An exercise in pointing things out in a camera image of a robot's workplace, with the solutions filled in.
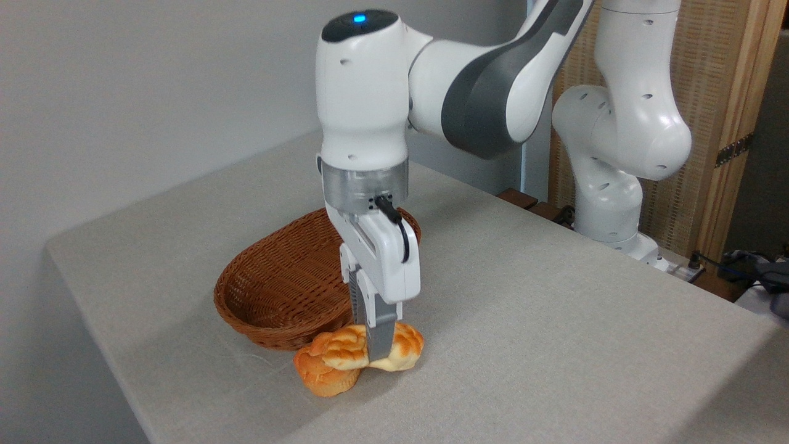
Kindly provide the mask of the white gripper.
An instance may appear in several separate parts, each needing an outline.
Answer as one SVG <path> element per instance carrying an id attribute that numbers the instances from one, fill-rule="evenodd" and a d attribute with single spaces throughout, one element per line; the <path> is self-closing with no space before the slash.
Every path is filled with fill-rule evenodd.
<path id="1" fill-rule="evenodd" d="M 419 248 L 406 220 L 392 222 L 381 210 L 341 213 L 325 205 L 343 244 L 341 275 L 350 292 L 353 323 L 364 325 L 369 362 L 391 354 L 399 303 L 420 292 Z"/>

